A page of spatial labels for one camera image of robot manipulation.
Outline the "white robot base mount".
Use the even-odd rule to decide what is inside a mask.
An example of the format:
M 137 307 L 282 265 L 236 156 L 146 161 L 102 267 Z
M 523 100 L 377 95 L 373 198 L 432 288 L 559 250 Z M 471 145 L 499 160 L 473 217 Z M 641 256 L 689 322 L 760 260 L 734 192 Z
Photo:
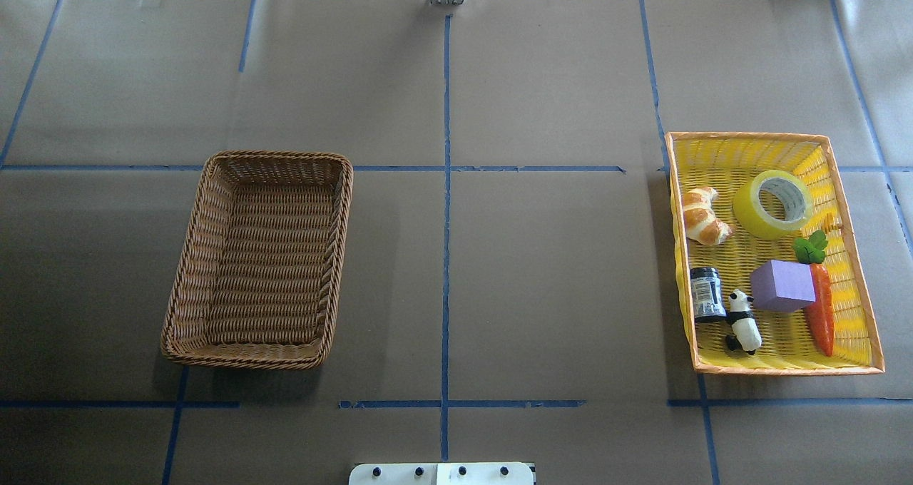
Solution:
M 520 461 L 364 463 L 349 484 L 536 484 L 533 464 Z

